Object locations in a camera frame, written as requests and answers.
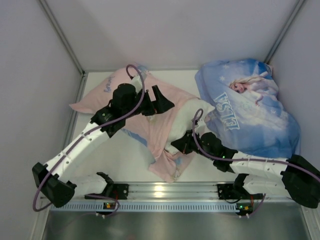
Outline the pink pillowcase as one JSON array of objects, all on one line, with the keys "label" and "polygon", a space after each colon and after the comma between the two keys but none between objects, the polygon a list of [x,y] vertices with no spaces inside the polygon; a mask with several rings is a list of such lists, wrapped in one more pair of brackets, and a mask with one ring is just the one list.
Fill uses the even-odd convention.
[{"label": "pink pillowcase", "polygon": [[[139,114],[131,117],[126,120],[124,129],[146,140],[146,146],[154,157],[154,162],[149,165],[149,171],[165,182],[173,183],[188,167],[193,155],[183,155],[179,151],[175,155],[170,154],[165,150],[166,141],[178,110],[186,101],[197,97],[155,78],[142,67],[139,71],[144,79],[145,88],[151,90],[152,86],[157,85],[164,97],[174,103],[174,107],[163,114],[153,116]],[[118,85],[130,83],[130,76],[137,76],[133,68],[118,69],[70,107],[79,113],[95,114],[113,98],[113,92]]]}]

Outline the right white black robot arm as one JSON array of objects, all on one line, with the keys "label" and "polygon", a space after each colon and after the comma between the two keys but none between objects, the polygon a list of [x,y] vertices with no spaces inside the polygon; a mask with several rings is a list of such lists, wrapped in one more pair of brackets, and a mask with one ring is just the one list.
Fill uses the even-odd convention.
[{"label": "right white black robot arm", "polygon": [[267,194],[290,198],[299,205],[316,209],[320,203],[320,172],[300,155],[263,158],[223,146],[213,133],[187,131],[171,142],[181,153],[197,153],[222,172],[237,174],[233,189],[238,194]]}]

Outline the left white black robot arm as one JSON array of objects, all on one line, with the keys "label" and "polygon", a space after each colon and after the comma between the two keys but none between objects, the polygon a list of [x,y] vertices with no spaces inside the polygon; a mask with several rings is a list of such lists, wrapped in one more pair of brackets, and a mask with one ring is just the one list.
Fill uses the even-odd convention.
[{"label": "left white black robot arm", "polygon": [[36,163],[32,174],[37,187],[35,198],[43,194],[57,208],[72,198],[88,196],[106,199],[112,191],[112,179],[103,172],[73,178],[73,172],[87,156],[102,143],[121,130],[128,118],[142,114],[163,114],[175,105],[169,101],[158,86],[152,86],[155,100],[145,89],[137,91],[129,83],[120,84],[113,91],[109,104],[98,110],[85,129],[56,157],[45,164]]}]

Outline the white pillow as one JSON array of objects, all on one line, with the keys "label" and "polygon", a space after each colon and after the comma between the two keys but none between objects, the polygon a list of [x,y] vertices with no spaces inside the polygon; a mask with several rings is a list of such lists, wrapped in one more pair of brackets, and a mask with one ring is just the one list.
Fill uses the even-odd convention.
[{"label": "white pillow", "polygon": [[164,147],[168,153],[172,155],[178,153],[178,150],[171,145],[171,142],[182,138],[186,131],[192,129],[192,119],[194,118],[198,109],[203,109],[203,115],[201,119],[204,120],[205,116],[212,112],[215,108],[208,102],[198,98],[192,98],[186,101],[186,103],[178,110],[171,125],[171,129]]}]

